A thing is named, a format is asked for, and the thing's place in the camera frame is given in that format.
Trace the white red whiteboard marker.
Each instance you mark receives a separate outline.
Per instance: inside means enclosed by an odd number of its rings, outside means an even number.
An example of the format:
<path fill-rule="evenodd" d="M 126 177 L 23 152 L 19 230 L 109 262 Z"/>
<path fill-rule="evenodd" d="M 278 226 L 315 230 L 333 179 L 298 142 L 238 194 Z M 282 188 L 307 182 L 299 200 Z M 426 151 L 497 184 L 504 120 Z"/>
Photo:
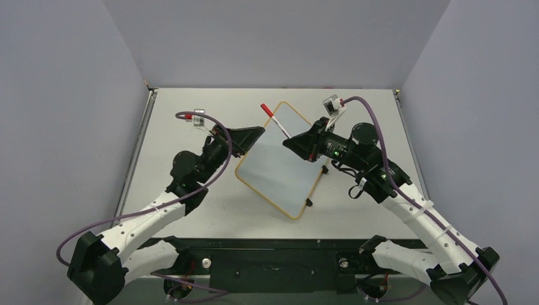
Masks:
<path fill-rule="evenodd" d="M 291 138 L 291 134 L 286 130 L 286 128 L 281 124 L 281 122 L 276 118 L 276 116 L 271 117 L 272 122 L 281 130 L 281 132 L 286 136 L 287 139 Z"/>

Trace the red marker cap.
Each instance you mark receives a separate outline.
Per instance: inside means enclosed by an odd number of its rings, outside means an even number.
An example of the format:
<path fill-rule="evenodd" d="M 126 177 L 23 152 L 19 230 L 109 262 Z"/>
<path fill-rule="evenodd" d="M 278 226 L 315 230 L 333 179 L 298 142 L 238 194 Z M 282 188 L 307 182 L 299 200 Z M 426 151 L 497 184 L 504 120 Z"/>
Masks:
<path fill-rule="evenodd" d="M 262 103 L 260 107 L 268 115 L 268 117 L 272 118 L 274 116 L 273 111 L 266 104 Z"/>

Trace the yellow framed whiteboard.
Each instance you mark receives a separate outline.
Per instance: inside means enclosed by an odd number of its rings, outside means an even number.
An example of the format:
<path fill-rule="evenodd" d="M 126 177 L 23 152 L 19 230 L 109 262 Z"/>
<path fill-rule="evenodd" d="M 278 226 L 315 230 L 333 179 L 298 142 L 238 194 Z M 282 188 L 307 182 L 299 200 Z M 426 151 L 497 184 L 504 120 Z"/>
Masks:
<path fill-rule="evenodd" d="M 235 168 L 235 176 L 292 220 L 299 219 L 328 159 L 305 161 L 282 145 L 286 136 L 267 120 L 266 131 Z"/>

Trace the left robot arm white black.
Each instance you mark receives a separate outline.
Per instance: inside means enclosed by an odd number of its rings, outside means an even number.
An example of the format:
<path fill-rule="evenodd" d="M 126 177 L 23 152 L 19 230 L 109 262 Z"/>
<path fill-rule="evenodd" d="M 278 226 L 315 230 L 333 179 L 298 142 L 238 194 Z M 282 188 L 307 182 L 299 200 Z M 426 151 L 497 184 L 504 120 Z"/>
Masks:
<path fill-rule="evenodd" d="M 198 208 L 208 186 L 222 175 L 230 159 L 245 155 L 264 132 L 262 126 L 215 125 L 200 155 L 178 152 L 172 162 L 171 183 L 151 204 L 108 230 L 86 232 L 78 238 L 68 278 L 93 304 L 109 304 L 129 280 L 151 272 L 128 266 L 130 256 L 142 254 L 141 246 L 154 234 Z"/>

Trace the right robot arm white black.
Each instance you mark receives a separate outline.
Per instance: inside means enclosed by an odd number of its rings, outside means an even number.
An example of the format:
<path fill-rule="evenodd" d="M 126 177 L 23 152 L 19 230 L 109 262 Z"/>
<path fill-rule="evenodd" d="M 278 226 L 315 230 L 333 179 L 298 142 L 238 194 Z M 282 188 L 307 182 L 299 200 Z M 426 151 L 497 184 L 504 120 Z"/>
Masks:
<path fill-rule="evenodd" d="M 283 141 L 301 159 L 325 156 L 336 167 L 355 172 L 362 193 L 396 215 L 426 246 L 426 252 L 406 248 L 376 235 L 359 249 L 366 271 L 391 270 L 428 285 L 445 304 L 466 304 L 488 280 L 500 257 L 490 247 L 466 239 L 426 200 L 410 177 L 386 155 L 379 127 L 356 124 L 348 138 L 336 135 L 322 117 L 311 128 Z"/>

